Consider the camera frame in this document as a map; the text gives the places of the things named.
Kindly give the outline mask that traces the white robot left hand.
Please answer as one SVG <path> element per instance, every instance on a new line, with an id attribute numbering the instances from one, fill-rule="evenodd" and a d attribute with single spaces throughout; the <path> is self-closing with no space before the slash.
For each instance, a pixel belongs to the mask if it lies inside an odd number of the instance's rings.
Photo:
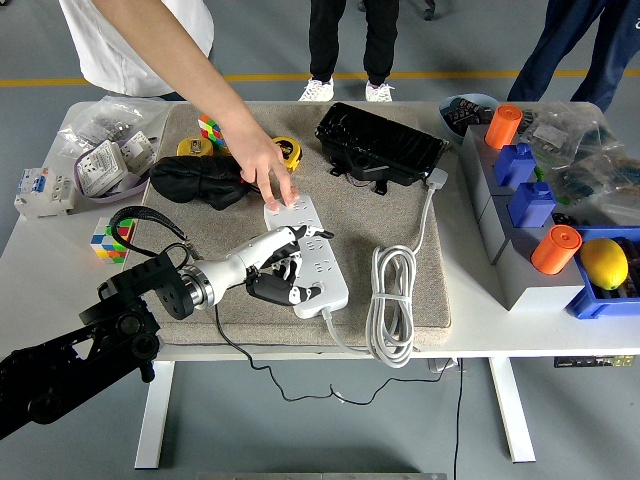
<path id="1" fill-rule="evenodd" d="M 318 296 L 322 289 L 294 284 L 299 265 L 299 240 L 331 239 L 334 234 L 312 226 L 281 226 L 255 237 L 216 261 L 196 261 L 193 267 L 204 276 L 201 309 L 218 304 L 225 292 L 244 284 L 250 295 L 282 306 L 294 306 Z"/>

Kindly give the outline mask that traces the person's left hand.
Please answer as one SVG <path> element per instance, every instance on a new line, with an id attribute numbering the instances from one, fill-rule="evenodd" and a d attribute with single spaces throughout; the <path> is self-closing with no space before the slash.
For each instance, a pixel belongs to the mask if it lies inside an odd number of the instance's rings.
<path id="1" fill-rule="evenodd" d="M 270 210 L 279 209 L 271 175 L 277 180 L 283 204 L 292 206 L 298 192 L 284 165 L 282 151 L 253 118 L 223 123 L 221 130 L 232 156 L 241 167 L 242 177 L 258 187 L 266 206 Z"/>

